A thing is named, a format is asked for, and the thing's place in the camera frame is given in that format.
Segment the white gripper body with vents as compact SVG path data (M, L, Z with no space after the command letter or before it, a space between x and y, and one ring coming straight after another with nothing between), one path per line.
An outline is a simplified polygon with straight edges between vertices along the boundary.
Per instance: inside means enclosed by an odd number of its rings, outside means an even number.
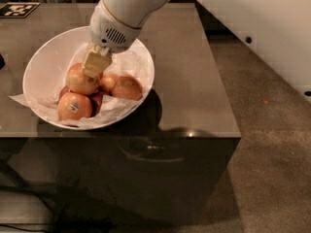
M104 5L98 4L90 19L90 37L96 46L119 53L128 50L141 29L132 28L115 19Z

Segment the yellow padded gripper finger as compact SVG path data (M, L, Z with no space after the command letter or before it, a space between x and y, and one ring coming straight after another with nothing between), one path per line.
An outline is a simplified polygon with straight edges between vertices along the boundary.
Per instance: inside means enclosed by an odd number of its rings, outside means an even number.
M82 64L82 73L95 78L112 64L112 52L108 47L89 46Z

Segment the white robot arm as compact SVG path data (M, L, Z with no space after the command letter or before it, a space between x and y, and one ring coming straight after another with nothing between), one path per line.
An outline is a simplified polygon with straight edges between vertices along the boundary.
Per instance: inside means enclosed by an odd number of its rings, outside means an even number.
M123 52L170 0L99 0L92 43ZM311 93L311 0L195 0L305 99Z

